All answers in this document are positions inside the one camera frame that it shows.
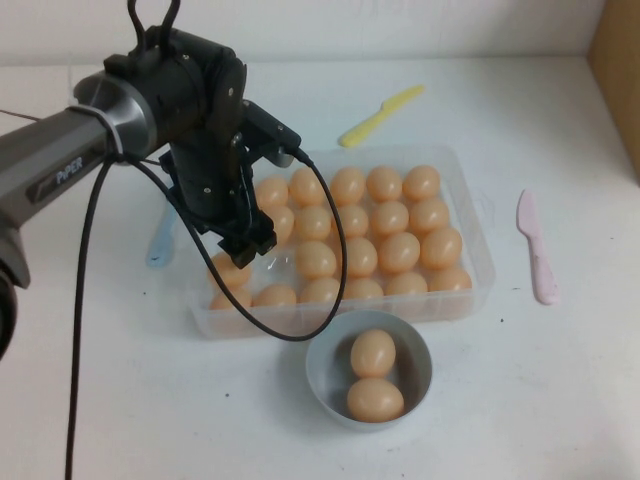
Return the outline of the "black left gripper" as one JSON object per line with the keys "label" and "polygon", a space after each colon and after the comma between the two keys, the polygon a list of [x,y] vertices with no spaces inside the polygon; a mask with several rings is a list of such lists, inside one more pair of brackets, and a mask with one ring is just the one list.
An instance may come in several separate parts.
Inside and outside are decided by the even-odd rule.
{"label": "black left gripper", "polygon": [[218,246],[236,267],[277,245],[273,220],[259,213],[240,141],[221,145],[212,132],[192,130],[170,143],[161,162],[196,230],[221,235]]}

